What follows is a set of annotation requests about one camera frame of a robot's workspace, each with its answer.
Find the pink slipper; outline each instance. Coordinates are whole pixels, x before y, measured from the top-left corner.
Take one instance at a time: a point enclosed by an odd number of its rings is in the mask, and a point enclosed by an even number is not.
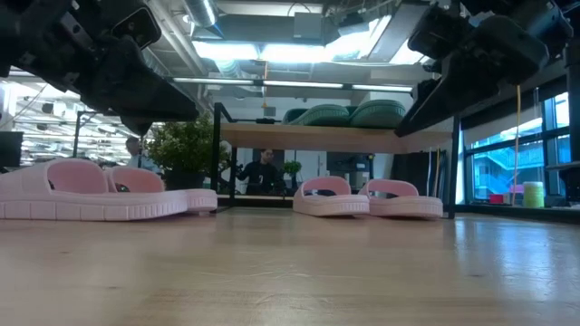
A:
[[[101,168],[85,159],[54,159],[0,175],[0,218],[127,221],[187,209],[184,196],[112,194]]]
[[[332,190],[336,196],[306,196],[309,190]],[[311,216],[348,216],[369,213],[369,198],[351,195],[351,186],[341,177],[316,177],[304,182],[294,195],[295,212]]]
[[[188,210],[209,212],[218,208],[218,196],[211,189],[188,189],[165,191],[165,184],[160,176],[142,168],[115,167],[105,171],[109,191],[121,192],[127,189],[130,193],[165,193],[173,196],[185,196]]]
[[[396,195],[395,198],[379,198],[371,195],[380,191]],[[374,179],[359,192],[368,196],[372,216],[407,216],[437,218],[443,216],[443,204],[436,197],[419,196],[417,188],[404,181]]]

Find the ceiling duct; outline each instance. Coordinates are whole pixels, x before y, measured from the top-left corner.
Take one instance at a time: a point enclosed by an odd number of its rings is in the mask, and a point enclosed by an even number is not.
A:
[[[279,43],[327,45],[338,39],[338,27],[319,14],[298,13],[296,17],[227,14],[219,17],[219,30],[224,38],[198,28],[192,41],[224,41],[231,43]]]
[[[199,27],[210,27],[218,21],[218,8],[213,0],[183,0],[188,16]]]
[[[247,72],[242,71],[239,66],[239,62],[236,60],[215,60],[217,69],[223,78],[227,79],[255,79],[253,76]],[[237,88],[252,92],[259,93],[262,91],[261,87],[258,86],[235,86]],[[256,94],[246,94],[246,96],[256,96]]]

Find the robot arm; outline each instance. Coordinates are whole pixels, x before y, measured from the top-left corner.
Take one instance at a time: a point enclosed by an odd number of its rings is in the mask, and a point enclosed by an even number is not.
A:
[[[143,135],[153,121],[198,116],[143,61],[141,50],[160,36],[141,0],[0,0],[0,76],[21,68]]]
[[[501,84],[526,81],[554,60],[572,36],[572,27],[555,1],[461,3],[472,14],[491,11],[494,15],[474,26],[468,18],[435,4],[421,18],[409,47],[435,59],[427,69],[440,77],[413,90],[415,102],[395,130],[399,137],[497,95]]]

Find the wooden tabletop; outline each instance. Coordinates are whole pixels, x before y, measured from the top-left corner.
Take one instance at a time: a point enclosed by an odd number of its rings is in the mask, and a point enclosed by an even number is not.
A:
[[[0,324],[574,325],[580,230],[315,218],[0,220]]]
[[[249,123],[222,123],[221,133],[230,145],[241,149],[301,149],[352,153],[405,154],[436,148],[451,139],[451,132],[447,131],[419,131],[398,138],[393,130]]]

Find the person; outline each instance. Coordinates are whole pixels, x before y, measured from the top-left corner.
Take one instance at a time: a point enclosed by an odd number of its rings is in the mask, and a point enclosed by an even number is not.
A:
[[[246,188],[246,195],[265,195],[272,191],[278,171],[272,165],[274,151],[272,149],[261,149],[260,160],[249,163],[237,176],[239,180],[249,177]]]
[[[139,157],[141,157],[140,168],[161,174],[161,169],[153,162],[151,158],[148,158],[145,155],[139,155],[139,143],[139,139],[136,137],[129,137],[127,138],[127,141],[125,141],[125,146],[127,147],[127,151],[130,154],[130,160],[129,163],[127,163],[127,167],[139,168]]]

